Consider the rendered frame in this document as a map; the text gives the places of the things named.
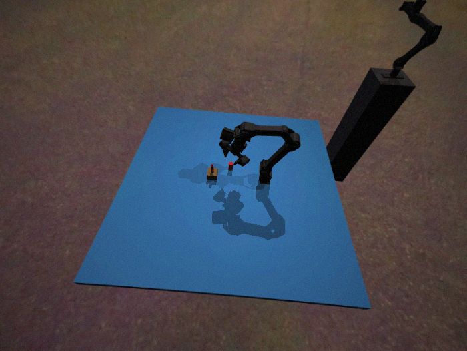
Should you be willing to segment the brown rectangular block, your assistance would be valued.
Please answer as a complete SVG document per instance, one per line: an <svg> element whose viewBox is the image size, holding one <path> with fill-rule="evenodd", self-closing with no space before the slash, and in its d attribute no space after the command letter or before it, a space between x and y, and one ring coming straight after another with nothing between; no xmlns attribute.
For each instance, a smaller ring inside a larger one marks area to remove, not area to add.
<svg viewBox="0 0 467 351"><path fill-rule="evenodd" d="M217 180L218 168L214 168L214 172L211 173L211 168L207 170L207 180Z"/></svg>

